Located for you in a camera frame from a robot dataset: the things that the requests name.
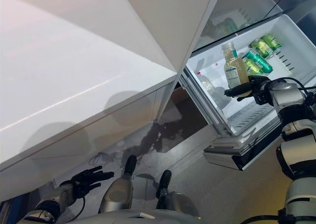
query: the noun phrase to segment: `soda can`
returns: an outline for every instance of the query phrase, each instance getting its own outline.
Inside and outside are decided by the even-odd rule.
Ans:
[[[264,73],[270,73],[273,71],[272,66],[252,48],[248,52],[243,54],[241,57],[242,58],[247,57],[251,59],[252,61],[261,65]]]
[[[260,56],[263,58],[269,58],[273,56],[273,50],[270,48],[266,42],[262,39],[255,39],[251,44],[250,47],[257,51]]]
[[[272,34],[264,35],[261,37],[261,39],[263,39],[264,42],[266,42],[266,44],[273,49],[273,51],[279,50],[279,48],[282,47]]]
[[[245,57],[243,58],[243,62],[245,63],[245,68],[248,75],[257,75],[264,73],[263,69],[251,59]]]

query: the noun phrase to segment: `juice bottle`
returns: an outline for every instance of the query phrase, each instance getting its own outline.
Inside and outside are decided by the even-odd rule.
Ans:
[[[248,75],[245,69],[244,62],[237,56],[233,42],[228,42],[222,45],[224,57],[226,60],[224,70],[230,89],[249,82]],[[251,90],[239,94],[236,97],[244,97],[251,93]]]

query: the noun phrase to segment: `refrigerator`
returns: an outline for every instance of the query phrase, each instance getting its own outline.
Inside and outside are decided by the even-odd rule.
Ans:
[[[307,87],[314,86],[315,8],[316,0],[217,1],[179,80],[218,133],[204,150],[208,162],[244,170],[280,137],[282,129],[269,104],[257,105],[252,97],[238,102],[224,95],[228,84],[221,45],[233,42],[239,55],[253,40],[270,33],[282,48],[267,59],[273,67],[269,79],[294,77]],[[212,83],[211,90],[203,86],[201,75]]]

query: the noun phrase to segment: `crisper drawer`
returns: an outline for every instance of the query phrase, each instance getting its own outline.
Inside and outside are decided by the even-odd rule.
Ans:
[[[196,72],[206,76],[216,90],[228,89],[221,45],[233,42],[239,54],[245,52],[254,39],[267,33],[272,33],[282,45],[281,51],[268,59],[274,68],[268,77],[273,80],[291,76],[306,86],[316,83],[316,47],[287,15],[258,23],[239,35],[196,52],[186,65],[181,83],[220,135],[210,146],[216,152],[245,153],[250,144],[255,145],[278,127],[279,121],[270,105],[257,105],[253,98],[227,101],[223,93],[217,93],[214,98],[214,94],[210,95],[203,87]]]

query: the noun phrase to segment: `floor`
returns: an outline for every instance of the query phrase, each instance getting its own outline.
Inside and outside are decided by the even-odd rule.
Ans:
[[[101,187],[87,194],[85,209],[78,219],[95,215],[105,191],[120,177],[127,158],[133,154],[138,164],[132,180],[132,208],[155,208],[159,178],[169,169],[172,171],[169,189],[189,196],[208,223],[237,224],[253,215],[276,214],[283,208],[290,184],[275,156],[278,142],[244,172],[210,164],[202,153],[216,132],[207,125],[193,102],[183,96],[183,91],[179,93],[180,96],[170,100],[158,123],[144,126],[57,177],[40,188],[41,192],[85,169],[102,165],[103,171],[113,171],[115,177],[102,181]],[[196,144],[197,138],[205,142]],[[82,200],[78,200],[67,208],[59,223],[77,214],[81,206]]]

